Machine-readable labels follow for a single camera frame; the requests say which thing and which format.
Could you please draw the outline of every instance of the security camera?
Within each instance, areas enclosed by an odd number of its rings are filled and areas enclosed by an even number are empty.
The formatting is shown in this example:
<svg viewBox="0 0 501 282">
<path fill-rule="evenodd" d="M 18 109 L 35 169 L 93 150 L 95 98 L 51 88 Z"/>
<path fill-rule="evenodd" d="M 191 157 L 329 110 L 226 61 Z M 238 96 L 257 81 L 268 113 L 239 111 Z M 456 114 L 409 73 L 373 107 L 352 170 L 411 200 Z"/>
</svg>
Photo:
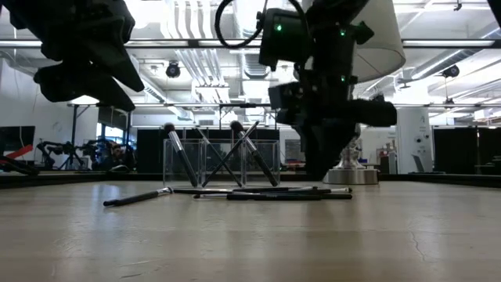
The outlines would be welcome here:
<svg viewBox="0 0 501 282">
<path fill-rule="evenodd" d="M 456 65 L 442 71 L 442 76 L 444 78 L 455 78 L 458 75 L 460 75 L 460 69 Z"/>
<path fill-rule="evenodd" d="M 168 76 L 168 78 L 178 78 L 181 74 L 181 70 L 179 70 L 179 62 L 170 61 L 165 74 Z"/>
</svg>

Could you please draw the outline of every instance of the table surface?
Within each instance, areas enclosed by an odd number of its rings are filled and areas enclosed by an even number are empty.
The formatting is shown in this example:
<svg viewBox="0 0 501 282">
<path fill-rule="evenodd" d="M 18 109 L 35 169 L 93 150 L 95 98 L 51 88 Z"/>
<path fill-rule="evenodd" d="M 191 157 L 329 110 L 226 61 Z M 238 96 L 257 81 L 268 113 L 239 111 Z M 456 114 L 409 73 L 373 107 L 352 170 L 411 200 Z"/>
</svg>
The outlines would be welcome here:
<svg viewBox="0 0 501 282">
<path fill-rule="evenodd" d="M 501 190 L 381 183 L 355 187 L 352 201 L 197 201 L 176 194 L 102 206 L 161 187 L 116 182 L 0 190 L 0 280 L 501 277 Z"/>
</svg>

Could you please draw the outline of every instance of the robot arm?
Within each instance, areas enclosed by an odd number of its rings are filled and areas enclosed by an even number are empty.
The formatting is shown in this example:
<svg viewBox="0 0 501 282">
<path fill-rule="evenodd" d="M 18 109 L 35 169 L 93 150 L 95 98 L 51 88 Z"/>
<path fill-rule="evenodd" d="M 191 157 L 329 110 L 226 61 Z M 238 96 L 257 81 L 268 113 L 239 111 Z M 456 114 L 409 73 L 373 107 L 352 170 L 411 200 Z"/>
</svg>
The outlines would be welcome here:
<svg viewBox="0 0 501 282">
<path fill-rule="evenodd" d="M 41 52 L 61 62 L 34 76 L 51 102 L 87 95 L 101 103 L 134 110 L 114 78 L 137 92 L 141 78 L 125 51 L 135 21 L 123 0 L 3 0 L 10 22 L 42 42 Z"/>
</svg>

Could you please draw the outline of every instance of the white cylinder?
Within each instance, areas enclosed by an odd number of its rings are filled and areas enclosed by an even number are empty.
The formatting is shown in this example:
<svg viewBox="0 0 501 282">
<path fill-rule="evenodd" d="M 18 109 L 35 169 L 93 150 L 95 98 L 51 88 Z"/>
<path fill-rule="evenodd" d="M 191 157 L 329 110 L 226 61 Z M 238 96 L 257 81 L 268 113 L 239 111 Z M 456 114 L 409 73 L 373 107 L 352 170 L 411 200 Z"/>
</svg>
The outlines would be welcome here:
<svg viewBox="0 0 501 282">
<path fill-rule="evenodd" d="M 312 0 L 303 0 L 301 6 L 306 12 L 312 3 Z M 382 78 L 403 67 L 405 53 L 393 1 L 369 0 L 352 24 L 357 25 L 362 21 L 375 35 L 365 44 L 356 47 L 353 75 L 359 77 L 359 82 Z"/>
</svg>

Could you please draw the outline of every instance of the fluorescent light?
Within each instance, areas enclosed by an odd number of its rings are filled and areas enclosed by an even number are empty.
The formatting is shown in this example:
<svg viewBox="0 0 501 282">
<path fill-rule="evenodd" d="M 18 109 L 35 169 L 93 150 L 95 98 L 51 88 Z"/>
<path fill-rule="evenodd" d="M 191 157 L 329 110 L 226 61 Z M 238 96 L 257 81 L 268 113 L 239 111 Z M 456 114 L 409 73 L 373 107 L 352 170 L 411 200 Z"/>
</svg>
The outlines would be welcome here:
<svg viewBox="0 0 501 282">
<path fill-rule="evenodd" d="M 160 125 L 133 125 L 133 128 L 160 128 Z"/>
<path fill-rule="evenodd" d="M 0 48 L 40 48 L 39 40 L 0 40 Z"/>
<path fill-rule="evenodd" d="M 230 45 L 235 45 L 235 44 L 240 44 L 243 42 L 243 39 L 228 39 L 226 40 L 226 43 Z M 200 46 L 203 47 L 222 47 L 221 42 L 219 40 L 200 40 L 198 42 Z M 254 39 L 249 45 L 247 45 L 247 48 L 259 48 L 261 46 L 261 39 Z"/>
<path fill-rule="evenodd" d="M 98 99 L 83 95 L 70 101 L 73 105 L 92 105 L 99 103 Z"/>
<path fill-rule="evenodd" d="M 441 12 L 441 11 L 452 11 L 453 7 L 451 6 L 437 6 L 437 7 L 428 7 L 428 8 L 413 8 L 413 7 L 401 7 L 395 5 L 395 13 L 421 13 L 421 12 Z M 469 6 L 464 5 L 462 9 L 467 10 L 491 10 L 491 8 L 487 6 Z"/>
<path fill-rule="evenodd" d="M 173 103 L 173 107 L 219 107 L 216 103 Z"/>
<path fill-rule="evenodd" d="M 126 49 L 153 49 L 153 48 L 184 48 L 188 47 L 186 40 L 178 39 L 161 39 L 161 40 L 144 40 L 136 39 L 125 43 Z"/>
<path fill-rule="evenodd" d="M 135 107 L 165 107 L 162 103 L 137 103 L 134 104 Z"/>
<path fill-rule="evenodd" d="M 258 49 L 230 50 L 231 55 L 259 55 Z"/>
<path fill-rule="evenodd" d="M 404 46 L 411 47 L 489 47 L 494 40 L 404 40 Z"/>
</svg>

